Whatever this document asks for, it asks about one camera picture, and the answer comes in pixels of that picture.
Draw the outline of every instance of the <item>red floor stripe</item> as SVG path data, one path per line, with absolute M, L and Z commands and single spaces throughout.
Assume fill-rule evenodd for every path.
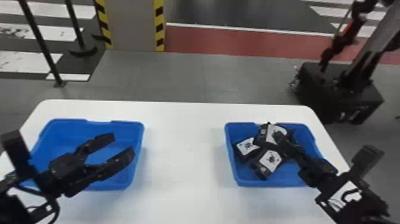
M 353 60 L 365 44 L 365 39 L 358 41 L 358 44 L 347 47 L 334 60 Z M 166 51 L 319 60 L 330 43 L 330 38 L 322 36 L 168 26 Z M 400 64 L 400 52 L 385 53 L 381 63 Z

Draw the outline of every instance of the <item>white table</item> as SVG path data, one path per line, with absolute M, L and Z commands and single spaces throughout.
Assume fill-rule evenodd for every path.
M 62 197 L 58 224 L 333 223 L 315 204 L 315 189 L 237 186 L 226 150 L 227 122 L 304 123 L 325 158 L 340 171 L 348 170 L 317 116 L 304 106 L 46 100 L 21 128 L 29 148 L 54 118 L 130 120 L 145 125 L 131 186 L 125 191 Z M 0 175 L 13 169 L 4 155 Z M 18 194 L 27 206 L 42 202 Z

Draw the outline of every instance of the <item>blue plastic bin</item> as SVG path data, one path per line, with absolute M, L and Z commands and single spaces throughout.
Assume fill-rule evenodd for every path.
M 105 181 L 92 183 L 85 190 L 110 191 L 127 188 L 133 181 L 136 165 L 142 148 L 144 126 L 139 122 L 90 122 L 83 119 L 54 119 L 44 127 L 31 151 L 30 163 L 39 172 L 48 169 L 49 162 L 65 153 L 72 153 L 80 144 L 96 135 L 113 132 L 115 142 L 91 154 L 86 164 L 101 164 L 129 146 L 134 147 L 133 161 L 116 175 Z M 25 181 L 25 186 L 34 186 Z
M 314 136 L 306 125 L 294 123 L 279 123 L 288 129 L 296 129 L 295 139 L 300 143 L 305 152 L 311 157 L 322 155 L 315 144 Z M 266 181 L 262 181 L 255 174 L 249 163 L 240 162 L 234 154 L 232 144 L 243 141 L 250 136 L 255 136 L 259 126 L 255 123 L 228 123 L 225 125 L 226 144 L 230 164 L 232 165 L 233 177 L 239 186 L 306 186 L 303 180 L 297 175 L 299 166 L 292 160 L 280 166 L 272 173 Z

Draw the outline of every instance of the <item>white label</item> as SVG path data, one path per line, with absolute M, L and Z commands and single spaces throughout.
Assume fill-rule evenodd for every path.
M 357 186 L 351 182 L 347 181 L 331 198 L 329 198 L 329 203 L 333 207 L 335 211 L 339 211 L 343 206 L 346 205 L 346 202 L 342 201 L 342 196 L 346 191 L 352 191 L 354 189 L 358 189 Z M 362 199 L 361 190 L 358 189 L 358 192 L 354 192 L 352 194 L 348 194 L 344 198 L 346 201 L 360 201 Z
M 276 126 L 276 125 L 268 125 L 268 131 L 267 131 L 267 136 L 265 137 L 265 141 L 270 142 L 274 145 L 277 145 L 275 139 L 272 137 L 272 135 L 275 132 L 281 132 L 283 135 L 288 134 L 287 130 L 283 127 Z
M 259 149 L 258 146 L 253 145 L 253 141 L 254 141 L 254 138 L 248 138 L 248 139 L 236 144 L 237 148 L 242 153 L 242 155 L 247 155 L 251 151 Z
M 268 150 L 259 160 L 259 162 L 266 168 L 268 168 L 271 173 L 276 170 L 281 161 L 282 158 L 279 156 L 279 154 L 272 150 Z

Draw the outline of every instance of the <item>hazard stripe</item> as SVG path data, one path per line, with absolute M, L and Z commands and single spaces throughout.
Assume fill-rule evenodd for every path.
M 113 48 L 108 16 L 105 10 L 105 0 L 95 0 L 95 8 L 99 18 L 99 25 L 103 33 L 106 49 Z
M 154 0 L 155 51 L 165 50 L 164 0 Z

